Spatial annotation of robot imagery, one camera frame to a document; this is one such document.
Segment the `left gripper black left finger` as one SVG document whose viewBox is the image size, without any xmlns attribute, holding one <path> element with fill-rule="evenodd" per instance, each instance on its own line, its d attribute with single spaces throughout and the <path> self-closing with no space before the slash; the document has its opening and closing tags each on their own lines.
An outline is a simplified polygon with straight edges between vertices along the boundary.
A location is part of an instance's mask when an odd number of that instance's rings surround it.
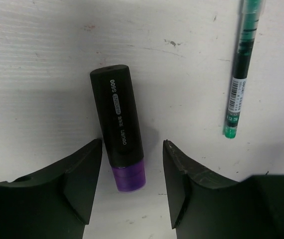
<svg viewBox="0 0 284 239">
<path fill-rule="evenodd" d="M 102 142 L 12 182 L 0 182 L 0 239 L 81 239 L 90 221 Z"/>
</svg>

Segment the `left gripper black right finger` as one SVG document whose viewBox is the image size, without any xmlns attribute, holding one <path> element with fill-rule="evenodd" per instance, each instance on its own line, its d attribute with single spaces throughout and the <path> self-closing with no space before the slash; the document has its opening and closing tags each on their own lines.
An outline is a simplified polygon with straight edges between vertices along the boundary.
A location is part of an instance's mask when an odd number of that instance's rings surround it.
<svg viewBox="0 0 284 239">
<path fill-rule="evenodd" d="M 179 239 L 284 239 L 284 175 L 236 182 L 163 142 L 171 226 Z"/>
</svg>

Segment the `purple cap black highlighter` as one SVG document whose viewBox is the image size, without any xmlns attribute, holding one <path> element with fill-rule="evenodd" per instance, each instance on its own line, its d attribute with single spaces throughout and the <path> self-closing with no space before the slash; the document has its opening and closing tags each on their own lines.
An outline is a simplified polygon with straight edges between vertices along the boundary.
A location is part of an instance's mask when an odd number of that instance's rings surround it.
<svg viewBox="0 0 284 239">
<path fill-rule="evenodd" d="M 146 179 L 130 69 L 127 65 L 99 68 L 90 73 L 90 80 L 117 189 L 136 191 Z"/>
</svg>

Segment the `green ink pen refill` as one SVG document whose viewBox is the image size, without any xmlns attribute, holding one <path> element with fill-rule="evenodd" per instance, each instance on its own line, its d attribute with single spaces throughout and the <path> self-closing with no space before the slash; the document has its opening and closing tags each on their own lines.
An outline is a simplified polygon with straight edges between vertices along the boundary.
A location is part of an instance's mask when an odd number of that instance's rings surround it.
<svg viewBox="0 0 284 239">
<path fill-rule="evenodd" d="M 264 6 L 264 0 L 243 0 L 241 4 L 240 27 L 224 124 L 224 135 L 228 139 L 236 137 L 255 37 Z"/>
</svg>

